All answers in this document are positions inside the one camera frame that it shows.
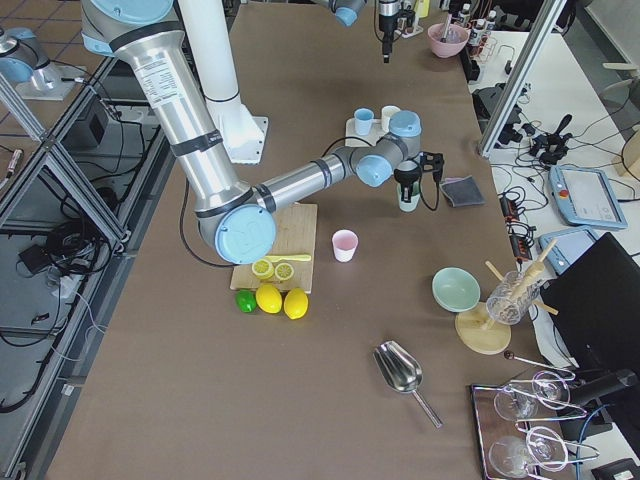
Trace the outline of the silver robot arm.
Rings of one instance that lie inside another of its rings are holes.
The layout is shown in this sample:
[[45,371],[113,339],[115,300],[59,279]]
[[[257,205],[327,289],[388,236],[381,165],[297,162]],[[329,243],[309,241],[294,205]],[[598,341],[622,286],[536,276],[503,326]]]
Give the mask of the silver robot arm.
[[372,146],[343,146],[308,164],[250,185],[230,154],[264,138],[242,103],[224,8],[219,1],[84,1],[85,47],[133,70],[180,162],[203,240],[233,264],[273,247],[273,212],[355,175],[378,187],[420,153],[421,123],[400,111]]
[[[352,26],[367,4],[364,0],[327,0],[315,1],[329,10],[345,27]],[[374,1],[374,34],[381,43],[382,58],[385,64],[390,62],[393,51],[395,31],[400,16],[400,1]]]

